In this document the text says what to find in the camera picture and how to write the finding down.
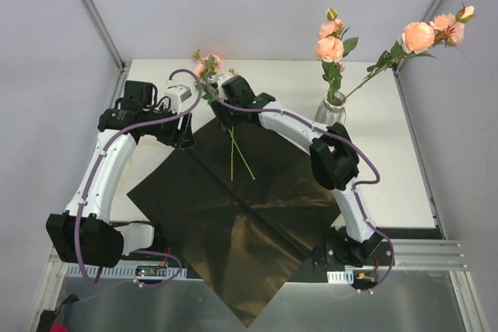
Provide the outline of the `artificial rose stem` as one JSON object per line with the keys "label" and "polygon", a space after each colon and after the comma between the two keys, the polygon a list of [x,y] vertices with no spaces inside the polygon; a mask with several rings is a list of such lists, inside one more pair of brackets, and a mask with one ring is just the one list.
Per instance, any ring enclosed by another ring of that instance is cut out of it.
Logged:
{"label": "artificial rose stem", "polygon": [[[199,78],[200,82],[202,83],[202,89],[203,89],[203,96],[202,99],[204,99],[208,105],[211,103],[215,102],[215,99],[213,98],[212,94],[209,92],[209,90],[206,87],[206,78],[209,75],[210,72],[214,73],[223,73],[221,71],[221,59],[217,54],[207,54],[203,58],[201,57],[200,50],[197,50],[193,53],[192,55],[193,59],[198,62],[197,66],[194,69],[194,73],[197,75]],[[239,145],[237,144],[237,140],[235,139],[235,152],[238,153],[239,157],[242,159],[242,162],[244,163],[250,177],[252,180],[256,180],[255,175],[250,168],[247,160],[245,159],[242,151],[240,150]]]}
{"label": "artificial rose stem", "polygon": [[465,38],[465,25],[475,17],[474,6],[461,4],[461,8],[455,14],[441,14],[435,16],[428,23],[410,23],[403,29],[391,49],[384,51],[376,64],[371,65],[366,70],[366,77],[357,87],[345,95],[345,99],[347,100],[381,72],[388,69],[396,70],[403,61],[417,57],[433,58],[429,50],[438,46],[452,48],[460,46]]}
{"label": "artificial rose stem", "polygon": [[[232,75],[235,75],[236,72],[233,68],[230,68],[229,69],[229,73],[232,74]],[[234,138],[234,134],[233,134],[233,131],[234,131],[234,128],[232,127],[230,130],[229,130],[229,135],[230,135],[230,146],[231,146],[231,149],[230,149],[230,181],[233,181],[233,169],[234,169],[234,152],[235,152],[235,138]]]}
{"label": "artificial rose stem", "polygon": [[326,100],[334,106],[341,106],[345,99],[340,93],[342,87],[343,58],[348,56],[358,45],[358,37],[345,39],[349,30],[339,18],[338,12],[329,8],[326,10],[325,23],[318,30],[317,44],[314,48],[316,58],[321,62],[322,79],[328,84]]}

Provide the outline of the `black wrapping paper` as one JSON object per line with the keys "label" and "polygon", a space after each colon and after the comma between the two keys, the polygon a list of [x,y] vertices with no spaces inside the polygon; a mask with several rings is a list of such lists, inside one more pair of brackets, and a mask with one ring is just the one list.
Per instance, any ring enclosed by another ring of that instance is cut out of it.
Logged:
{"label": "black wrapping paper", "polygon": [[210,121],[129,192],[243,325],[295,273],[339,214],[310,157],[273,131]]}

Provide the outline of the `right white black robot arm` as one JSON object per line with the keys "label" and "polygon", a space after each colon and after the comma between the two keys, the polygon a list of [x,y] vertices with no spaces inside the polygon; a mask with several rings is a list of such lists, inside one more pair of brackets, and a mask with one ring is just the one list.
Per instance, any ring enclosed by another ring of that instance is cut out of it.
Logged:
{"label": "right white black robot arm", "polygon": [[363,182],[358,180],[359,161],[363,159],[369,166],[372,163],[351,142],[345,127],[300,117],[267,93],[255,95],[240,75],[228,79],[210,75],[205,86],[214,99],[211,108],[225,129],[241,123],[254,124],[308,151],[315,180],[331,191],[345,220],[352,260],[363,266],[375,260],[383,238],[367,212],[359,190]]}

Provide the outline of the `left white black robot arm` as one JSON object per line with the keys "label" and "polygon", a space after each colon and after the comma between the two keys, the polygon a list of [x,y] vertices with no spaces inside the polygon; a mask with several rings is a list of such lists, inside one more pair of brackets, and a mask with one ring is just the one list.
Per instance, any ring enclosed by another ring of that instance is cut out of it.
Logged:
{"label": "left white black robot arm", "polygon": [[195,145],[191,115],[184,104],[191,88],[167,81],[163,97],[150,82],[127,81],[124,94],[99,118],[96,145],[85,176],[61,214],[47,218],[46,230],[66,263],[111,268],[137,250],[148,261],[163,256],[164,242],[150,223],[113,227],[110,210],[121,174],[143,136],[175,149]]}

